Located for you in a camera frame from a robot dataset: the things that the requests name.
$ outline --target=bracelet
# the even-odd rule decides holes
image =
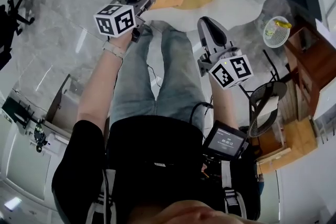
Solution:
[[[125,51],[110,43],[108,40],[104,43],[103,50],[108,50],[109,52],[113,53],[115,56],[121,59],[124,58]]]

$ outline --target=ceiling light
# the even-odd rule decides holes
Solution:
[[[13,198],[12,200],[5,203],[5,207],[13,212],[13,210],[21,203],[21,199],[18,197]]]

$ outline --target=small display screen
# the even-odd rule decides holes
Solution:
[[[208,148],[230,156],[235,156],[243,141],[244,139],[237,135],[230,134],[221,129],[217,129],[217,132],[215,133],[214,138],[210,142]]]

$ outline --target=jeans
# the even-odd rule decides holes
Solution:
[[[152,30],[146,27],[138,43],[132,42],[124,55],[112,99],[111,124],[139,115],[159,115],[189,122],[193,107],[205,102],[192,45],[186,33],[171,26],[162,33],[164,78],[155,100],[146,63],[152,38]],[[192,124],[201,131],[204,111],[199,106],[192,119]]]

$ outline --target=wooden cabinet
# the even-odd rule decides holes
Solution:
[[[336,77],[336,50],[305,22],[292,29],[285,50],[293,80],[314,116],[321,90]]]

